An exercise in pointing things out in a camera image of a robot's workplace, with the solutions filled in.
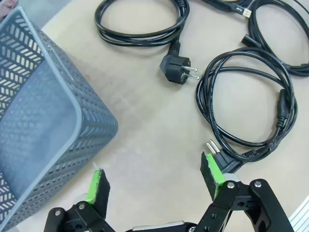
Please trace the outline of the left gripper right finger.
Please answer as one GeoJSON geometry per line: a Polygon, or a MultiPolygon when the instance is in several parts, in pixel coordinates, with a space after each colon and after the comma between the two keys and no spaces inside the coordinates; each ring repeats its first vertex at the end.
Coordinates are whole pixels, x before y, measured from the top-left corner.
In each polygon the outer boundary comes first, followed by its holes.
{"type": "Polygon", "coordinates": [[[211,154],[201,154],[200,171],[212,203],[207,208],[197,232],[222,232],[234,211],[243,211],[256,232],[291,232],[293,227],[264,179],[250,184],[237,181],[234,174],[222,174],[211,154]]]}

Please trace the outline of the person's right hand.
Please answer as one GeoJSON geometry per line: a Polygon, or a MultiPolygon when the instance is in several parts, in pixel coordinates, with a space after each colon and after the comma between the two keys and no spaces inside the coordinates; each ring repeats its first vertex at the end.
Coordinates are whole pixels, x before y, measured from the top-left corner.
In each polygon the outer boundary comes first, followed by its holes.
{"type": "Polygon", "coordinates": [[[3,20],[18,5],[18,0],[0,1],[0,19],[3,20]]]}

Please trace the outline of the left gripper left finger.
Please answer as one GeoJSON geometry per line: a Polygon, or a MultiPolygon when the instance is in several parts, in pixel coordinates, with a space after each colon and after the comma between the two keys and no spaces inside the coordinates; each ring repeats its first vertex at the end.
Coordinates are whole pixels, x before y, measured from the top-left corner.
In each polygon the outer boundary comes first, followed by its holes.
{"type": "Polygon", "coordinates": [[[94,171],[85,201],[48,213],[45,232],[113,232],[106,222],[110,184],[103,169],[94,171]]]}

